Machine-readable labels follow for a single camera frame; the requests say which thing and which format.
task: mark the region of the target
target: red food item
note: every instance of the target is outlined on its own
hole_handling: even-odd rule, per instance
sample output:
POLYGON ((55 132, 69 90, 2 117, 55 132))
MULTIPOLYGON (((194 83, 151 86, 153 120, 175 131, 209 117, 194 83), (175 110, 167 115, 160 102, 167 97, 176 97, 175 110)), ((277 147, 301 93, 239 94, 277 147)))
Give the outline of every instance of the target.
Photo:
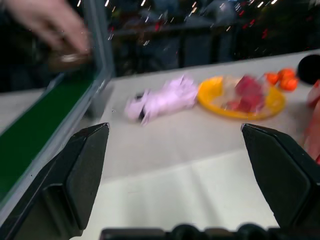
POLYGON ((265 97, 263 95, 246 95, 240 100, 238 111, 245 113, 255 113, 265 106, 265 97))
POLYGON ((320 100, 320 80, 318 80, 312 87, 308 94, 306 103, 309 107, 315 107, 317 102, 320 100))
POLYGON ((235 92, 239 96, 263 95, 263 89, 256 79, 245 75, 235 86, 235 92))
POLYGON ((304 150, 320 165, 320 101, 317 102, 311 121, 305 130, 304 150))

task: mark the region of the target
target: black object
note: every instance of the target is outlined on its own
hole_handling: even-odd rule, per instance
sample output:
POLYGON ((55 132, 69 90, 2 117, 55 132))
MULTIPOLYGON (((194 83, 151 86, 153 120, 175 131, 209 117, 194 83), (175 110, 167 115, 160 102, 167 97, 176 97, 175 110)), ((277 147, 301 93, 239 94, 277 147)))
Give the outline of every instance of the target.
POLYGON ((320 79, 320 55, 309 55, 303 58, 297 69, 301 81, 314 85, 320 79))
POLYGON ((223 228, 208 228, 203 232, 194 226, 179 225, 172 232, 159 228, 105 229, 100 240, 318 240, 320 230, 270 228, 264 230, 253 224, 241 226, 237 232, 223 228))
POLYGON ((0 228, 1 240, 69 240, 87 227, 99 188, 107 123, 82 129, 35 177, 0 228))
POLYGON ((244 124, 261 192, 282 227, 320 228, 320 166, 287 134, 244 124))

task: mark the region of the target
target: white table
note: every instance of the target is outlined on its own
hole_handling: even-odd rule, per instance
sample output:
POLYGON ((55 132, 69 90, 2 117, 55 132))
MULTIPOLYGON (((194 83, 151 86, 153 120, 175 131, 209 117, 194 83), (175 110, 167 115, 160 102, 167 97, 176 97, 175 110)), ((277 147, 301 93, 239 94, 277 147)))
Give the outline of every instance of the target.
MULTIPOLYGON (((180 223, 199 229, 235 230, 242 223, 277 226, 253 174, 240 131, 241 120, 223 118, 200 106, 164 116, 142 127, 122 115, 129 97, 159 89, 166 80, 189 74, 197 83, 218 75, 262 75, 295 67, 308 53, 186 68, 116 79, 101 122, 110 122, 101 185, 82 237, 99 239, 103 228, 159 227, 180 223)), ((254 122, 301 142, 311 111, 309 86, 288 93, 285 110, 254 122)))

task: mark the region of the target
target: human hand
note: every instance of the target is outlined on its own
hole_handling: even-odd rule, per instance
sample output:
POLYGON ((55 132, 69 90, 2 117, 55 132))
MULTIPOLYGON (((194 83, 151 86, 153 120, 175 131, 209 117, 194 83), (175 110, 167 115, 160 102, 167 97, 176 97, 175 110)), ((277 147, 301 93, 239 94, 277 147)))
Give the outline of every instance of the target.
POLYGON ((88 31, 65 0, 3 0, 13 17, 53 49, 61 50, 63 37, 79 53, 89 52, 88 31))

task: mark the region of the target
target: yellow plate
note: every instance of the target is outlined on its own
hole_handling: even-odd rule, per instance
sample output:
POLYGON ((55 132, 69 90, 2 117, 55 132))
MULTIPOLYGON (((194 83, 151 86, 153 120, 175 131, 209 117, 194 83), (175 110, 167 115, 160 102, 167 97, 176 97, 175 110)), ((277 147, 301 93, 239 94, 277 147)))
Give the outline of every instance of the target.
POLYGON ((270 86, 269 94, 265 100, 267 111, 262 111, 258 114, 224 110, 220 106, 213 104, 214 98, 219 97, 222 94, 223 76, 216 76, 209 78, 200 84, 197 99, 203 107, 216 114, 246 120, 262 120, 272 117, 280 113, 286 105, 285 96, 274 86, 270 86))

